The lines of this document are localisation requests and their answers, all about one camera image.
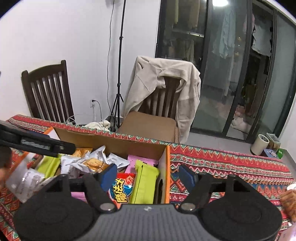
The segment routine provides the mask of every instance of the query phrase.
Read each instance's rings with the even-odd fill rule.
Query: wooden chair
[[[67,65],[48,65],[22,72],[22,84],[33,117],[65,122],[73,116]]]
[[[176,109],[180,79],[164,77],[165,88],[156,88],[141,105],[138,112],[128,113],[118,133],[179,143]]]

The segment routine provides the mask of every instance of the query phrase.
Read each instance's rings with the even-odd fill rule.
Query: ceiling light
[[[228,5],[227,0],[213,0],[213,6],[215,7],[224,7],[226,5]]]

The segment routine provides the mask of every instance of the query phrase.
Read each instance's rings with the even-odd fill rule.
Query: table
[[[217,178],[226,178],[228,174],[236,174],[252,185],[258,192],[270,200],[282,213],[283,224],[279,234],[288,228],[290,219],[282,210],[279,194],[294,181],[289,169],[279,160],[261,156],[234,153],[222,150],[211,150],[193,146],[167,143],[148,138],[135,137],[113,132],[98,131],[71,124],[57,123],[22,115],[16,115],[8,120],[16,126],[45,132],[49,127],[64,128],[71,131],[105,135],[113,138],[133,140],[139,142],[159,143],[170,146],[170,202],[178,206],[188,195],[184,185],[178,177],[179,165],[185,163],[195,172],[207,172]],[[13,149],[13,164],[18,162],[24,152]],[[223,193],[213,193],[211,200],[220,198]],[[4,188],[0,193],[0,230],[9,241],[19,240],[14,231],[13,215],[20,206],[20,201],[9,190]]]

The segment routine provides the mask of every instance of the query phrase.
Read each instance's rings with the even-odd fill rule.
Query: glass panel
[[[266,87],[273,46],[273,11],[253,0],[252,41],[241,96],[228,137],[245,140],[250,132]]]
[[[213,0],[209,53],[193,128],[222,132],[225,126],[242,68],[246,19],[246,0]]]
[[[207,16],[206,0],[167,0],[159,58],[192,62],[200,68]]]
[[[254,133],[273,133],[281,115],[290,88],[294,68],[295,36],[295,27],[278,15],[274,69],[263,105],[262,115]]]

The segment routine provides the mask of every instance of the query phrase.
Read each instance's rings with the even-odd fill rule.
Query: electrical outlet
[[[90,107],[90,108],[92,108],[92,107],[94,106],[94,102],[92,102],[92,100],[93,100],[93,99],[91,99],[91,100],[89,101],[89,107]]]

